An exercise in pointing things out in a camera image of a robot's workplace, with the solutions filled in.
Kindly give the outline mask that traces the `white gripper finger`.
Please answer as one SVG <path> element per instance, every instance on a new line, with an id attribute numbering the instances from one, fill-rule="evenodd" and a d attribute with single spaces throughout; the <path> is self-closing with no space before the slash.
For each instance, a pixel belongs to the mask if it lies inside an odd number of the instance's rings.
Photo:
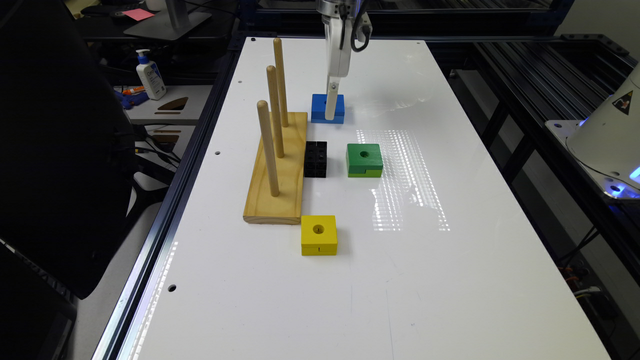
<path id="1" fill-rule="evenodd" d="M 325 119 L 329 121 L 333 121 L 335 118 L 340 80 L 340 77 L 327 77 Z"/>

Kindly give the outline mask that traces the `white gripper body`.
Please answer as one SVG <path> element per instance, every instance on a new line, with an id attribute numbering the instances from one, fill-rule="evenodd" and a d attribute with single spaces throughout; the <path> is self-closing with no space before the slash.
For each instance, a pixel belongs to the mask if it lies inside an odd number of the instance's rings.
<path id="1" fill-rule="evenodd" d="M 346 77 L 351 53 L 368 47 L 373 32 L 368 3 L 368 0 L 316 1 L 327 41 L 328 76 Z"/>

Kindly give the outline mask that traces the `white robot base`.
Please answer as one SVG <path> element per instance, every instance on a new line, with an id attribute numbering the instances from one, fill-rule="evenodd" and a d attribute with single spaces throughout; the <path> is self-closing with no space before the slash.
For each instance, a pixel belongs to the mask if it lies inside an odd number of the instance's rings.
<path id="1" fill-rule="evenodd" d="M 545 126 L 607 197 L 639 198 L 639 69 L 583 120 Z"/>

